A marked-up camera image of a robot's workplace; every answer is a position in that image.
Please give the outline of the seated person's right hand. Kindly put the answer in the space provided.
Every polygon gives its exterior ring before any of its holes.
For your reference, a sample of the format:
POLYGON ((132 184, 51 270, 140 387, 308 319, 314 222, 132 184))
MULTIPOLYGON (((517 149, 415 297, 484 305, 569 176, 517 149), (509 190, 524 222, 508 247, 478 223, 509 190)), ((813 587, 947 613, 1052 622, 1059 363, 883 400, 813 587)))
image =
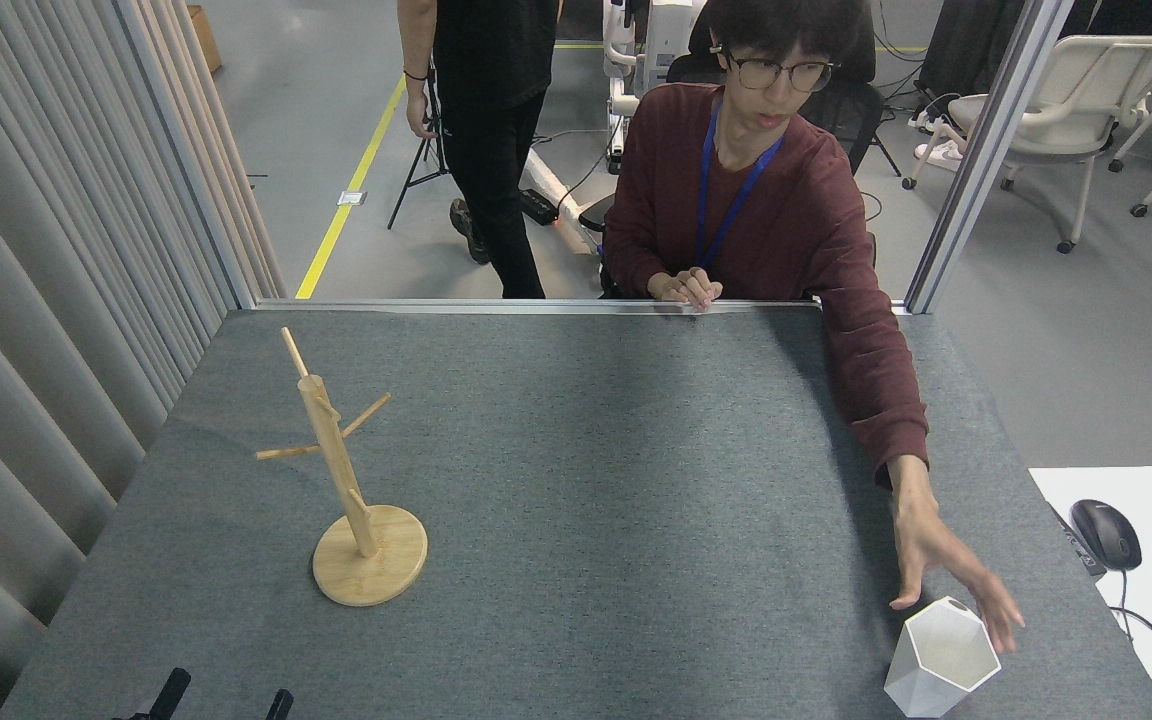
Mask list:
POLYGON ((721 297, 723 286, 713 281, 707 270, 694 266, 675 275, 655 273, 649 278, 646 291, 653 300, 679 302, 692 306, 696 311, 705 311, 721 297))

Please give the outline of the standing person's hand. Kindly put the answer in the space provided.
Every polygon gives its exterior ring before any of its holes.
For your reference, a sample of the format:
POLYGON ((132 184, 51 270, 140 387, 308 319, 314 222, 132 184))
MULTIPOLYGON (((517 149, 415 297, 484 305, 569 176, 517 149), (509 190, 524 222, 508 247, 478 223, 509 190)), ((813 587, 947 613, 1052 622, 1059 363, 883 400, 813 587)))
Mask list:
POLYGON ((434 138, 433 119, 430 115, 429 82, 404 77, 406 120, 411 132, 420 138, 434 138))

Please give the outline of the seated person's left hand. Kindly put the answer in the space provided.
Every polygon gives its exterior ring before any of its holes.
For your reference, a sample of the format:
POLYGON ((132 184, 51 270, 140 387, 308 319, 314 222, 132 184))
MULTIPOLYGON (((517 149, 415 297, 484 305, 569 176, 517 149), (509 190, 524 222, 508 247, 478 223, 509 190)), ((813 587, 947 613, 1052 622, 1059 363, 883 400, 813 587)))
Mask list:
POLYGON ((1015 629, 1025 626, 1018 602, 1005 579, 983 564, 941 520, 940 505, 927 480, 893 478, 893 537, 901 585, 890 601, 892 611, 910 609, 922 597, 925 573, 943 568, 972 594, 993 650, 1018 650, 1015 629))

